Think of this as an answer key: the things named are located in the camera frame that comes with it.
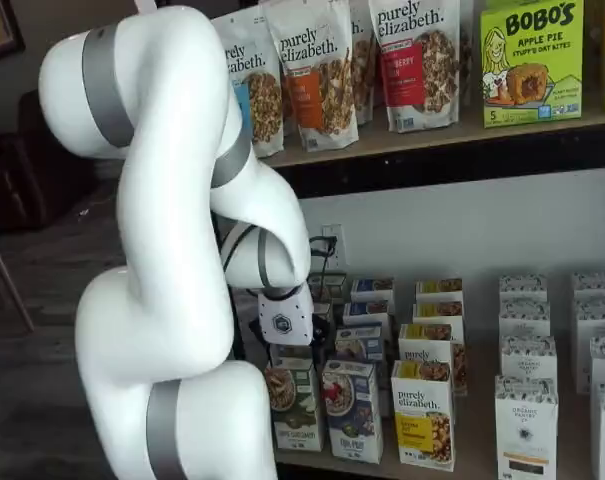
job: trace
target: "green box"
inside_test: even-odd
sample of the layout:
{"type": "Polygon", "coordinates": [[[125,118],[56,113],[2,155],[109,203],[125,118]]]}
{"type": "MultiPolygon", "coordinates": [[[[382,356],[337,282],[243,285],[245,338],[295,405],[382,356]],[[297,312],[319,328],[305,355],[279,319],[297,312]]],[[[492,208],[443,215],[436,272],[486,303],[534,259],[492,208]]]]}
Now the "green box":
{"type": "Polygon", "coordinates": [[[583,23],[583,0],[504,3],[482,13],[486,128],[582,115],[583,23]]]}

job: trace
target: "purely elizabeth granola bag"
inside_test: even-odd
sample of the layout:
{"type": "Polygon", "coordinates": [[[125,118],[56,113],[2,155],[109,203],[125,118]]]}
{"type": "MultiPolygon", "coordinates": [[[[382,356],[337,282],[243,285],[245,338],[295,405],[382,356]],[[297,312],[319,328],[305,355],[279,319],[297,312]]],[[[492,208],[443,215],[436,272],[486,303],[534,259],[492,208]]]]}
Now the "purely elizabeth granola bag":
{"type": "Polygon", "coordinates": [[[357,141],[348,1],[272,0],[262,7],[304,148],[331,150],[357,141]]]}
{"type": "Polygon", "coordinates": [[[229,78],[238,97],[245,127],[257,157],[283,149],[280,63],[262,8],[230,13],[213,20],[226,52],[229,78]]]}
{"type": "Polygon", "coordinates": [[[458,121],[460,0],[369,0],[389,130],[458,121]]]}

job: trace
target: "gray joint band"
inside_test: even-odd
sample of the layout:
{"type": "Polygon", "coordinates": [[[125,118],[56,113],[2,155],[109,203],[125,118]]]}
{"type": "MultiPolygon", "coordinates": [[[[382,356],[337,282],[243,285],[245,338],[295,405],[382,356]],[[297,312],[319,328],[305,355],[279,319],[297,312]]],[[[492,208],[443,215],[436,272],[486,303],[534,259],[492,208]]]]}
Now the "gray joint band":
{"type": "Polygon", "coordinates": [[[114,147],[127,147],[133,125],[126,113],[115,78],[117,23],[91,30],[84,39],[82,78],[93,120],[102,136],[114,147]]]}
{"type": "Polygon", "coordinates": [[[221,187],[233,180],[244,168],[251,153],[251,137],[244,127],[231,148],[220,155],[213,167],[211,188],[221,187]]]}
{"type": "Polygon", "coordinates": [[[182,380],[153,385],[146,411],[146,447],[157,480],[187,480],[176,438],[178,392],[182,380]]]}
{"type": "Polygon", "coordinates": [[[260,280],[266,288],[271,288],[269,276],[266,273],[266,234],[267,231],[260,229],[258,234],[258,270],[260,272],[260,280]]]}

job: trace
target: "dark leather chair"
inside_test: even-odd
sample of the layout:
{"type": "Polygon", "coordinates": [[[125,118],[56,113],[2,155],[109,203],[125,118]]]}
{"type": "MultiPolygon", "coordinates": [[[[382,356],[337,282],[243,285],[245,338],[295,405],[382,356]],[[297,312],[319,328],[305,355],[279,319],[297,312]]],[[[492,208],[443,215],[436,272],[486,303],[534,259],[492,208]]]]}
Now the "dark leather chair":
{"type": "Polygon", "coordinates": [[[97,181],[48,129],[37,91],[18,106],[17,133],[0,134],[0,230],[40,228],[66,213],[97,181]]]}

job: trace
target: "electrical outlet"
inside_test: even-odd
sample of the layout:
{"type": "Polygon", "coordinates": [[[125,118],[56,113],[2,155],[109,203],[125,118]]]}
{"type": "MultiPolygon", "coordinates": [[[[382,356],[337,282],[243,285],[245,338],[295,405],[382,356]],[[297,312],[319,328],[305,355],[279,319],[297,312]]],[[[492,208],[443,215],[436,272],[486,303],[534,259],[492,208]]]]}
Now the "electrical outlet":
{"type": "Polygon", "coordinates": [[[335,245],[335,253],[329,257],[326,262],[327,271],[338,271],[345,272],[347,261],[346,261],[346,245],[344,243],[344,231],[342,225],[323,225],[322,235],[325,237],[334,236],[338,238],[335,245]]]}

